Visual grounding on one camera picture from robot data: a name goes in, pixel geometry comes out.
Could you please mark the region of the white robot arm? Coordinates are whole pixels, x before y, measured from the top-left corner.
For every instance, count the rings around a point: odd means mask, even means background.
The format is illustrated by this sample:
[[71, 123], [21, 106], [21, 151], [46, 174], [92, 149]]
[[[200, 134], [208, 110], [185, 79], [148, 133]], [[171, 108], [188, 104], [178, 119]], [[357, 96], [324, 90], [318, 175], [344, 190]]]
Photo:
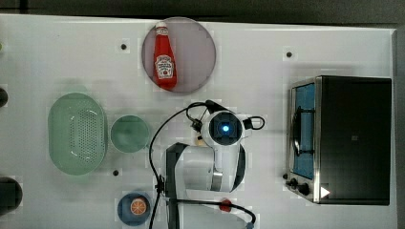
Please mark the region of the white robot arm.
[[189, 198], [188, 190], [231, 193], [244, 179], [242, 141], [251, 134], [251, 120], [228, 109], [208, 112], [207, 120], [192, 120], [202, 146], [177, 142], [166, 149], [163, 182], [169, 229], [197, 229], [195, 222], [186, 225], [183, 212], [196, 213], [205, 202]]

